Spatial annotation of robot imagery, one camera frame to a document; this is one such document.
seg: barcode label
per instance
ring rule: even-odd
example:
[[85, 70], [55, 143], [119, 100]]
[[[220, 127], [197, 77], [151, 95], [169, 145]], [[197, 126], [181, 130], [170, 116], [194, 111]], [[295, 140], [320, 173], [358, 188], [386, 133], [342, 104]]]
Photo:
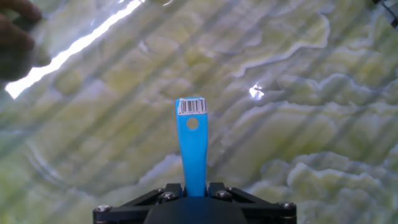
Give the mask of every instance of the barcode label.
[[178, 115], [207, 113], [206, 100], [204, 98], [199, 98], [194, 100], [180, 99], [177, 111]]

